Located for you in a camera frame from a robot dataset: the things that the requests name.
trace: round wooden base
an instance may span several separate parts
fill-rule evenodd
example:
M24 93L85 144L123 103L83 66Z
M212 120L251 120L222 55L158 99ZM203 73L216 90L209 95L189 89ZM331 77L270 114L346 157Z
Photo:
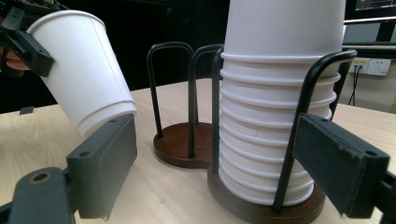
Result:
M183 168L207 170L207 185L215 199L229 212L250 223L306 224L312 222L323 209L326 199L315 185L311 197L303 203L285 206L277 214L271 206L250 203L232 194L210 168L212 162L212 125L195 126L194 157L189 158L189 124L179 123L163 129L163 137L154 137L155 154L163 161Z

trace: cable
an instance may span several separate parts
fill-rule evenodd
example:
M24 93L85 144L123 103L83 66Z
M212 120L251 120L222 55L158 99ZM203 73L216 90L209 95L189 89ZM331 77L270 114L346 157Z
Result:
M352 101L352 104L355 106L356 87L358 86L358 77L360 70L361 70L361 65L359 66L355 65L355 69L353 71L353 91L349 98L349 102L347 103L348 105L350 105L350 102Z

